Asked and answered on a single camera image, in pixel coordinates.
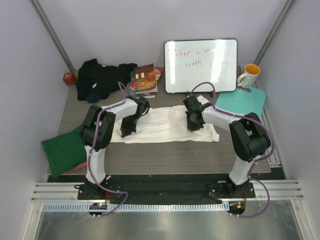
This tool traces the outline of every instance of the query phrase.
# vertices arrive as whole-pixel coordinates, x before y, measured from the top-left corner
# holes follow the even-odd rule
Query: white wall
[[[285,172],[298,179],[320,227],[320,1],[298,0],[262,60],[258,85]]]
[[[168,40],[236,38],[238,63],[257,57],[286,0],[39,0],[74,67],[164,66]]]
[[[57,133],[68,69],[28,0],[1,1],[0,33],[0,238],[16,240],[44,180],[41,141]]]

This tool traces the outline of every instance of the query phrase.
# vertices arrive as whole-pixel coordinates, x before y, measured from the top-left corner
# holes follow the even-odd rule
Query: whiteboard
[[[165,90],[185,93],[203,82],[216,92],[237,87],[238,42],[235,39],[167,41],[164,44]],[[209,84],[195,92],[211,92]]]

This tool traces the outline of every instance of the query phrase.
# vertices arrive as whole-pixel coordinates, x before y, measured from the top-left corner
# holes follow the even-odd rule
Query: white towel
[[[202,104],[208,102],[203,96],[198,96]],[[150,108],[148,114],[142,116],[136,124],[136,132],[121,137],[121,122],[114,124],[111,143],[145,144],[167,142],[219,142],[213,124],[205,123],[198,131],[187,129],[187,115],[184,105],[173,107]]]

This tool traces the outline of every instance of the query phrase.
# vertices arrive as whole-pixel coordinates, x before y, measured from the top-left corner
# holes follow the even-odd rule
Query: mug
[[[257,65],[246,65],[244,67],[244,72],[238,77],[238,87],[245,89],[252,87],[259,74],[260,68]]]

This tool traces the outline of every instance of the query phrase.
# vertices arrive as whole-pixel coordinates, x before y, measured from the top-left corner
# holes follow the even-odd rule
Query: stack of books
[[[157,82],[160,79],[163,69],[154,68],[153,64],[140,66],[131,72],[130,93],[135,98],[155,98],[158,92]]]

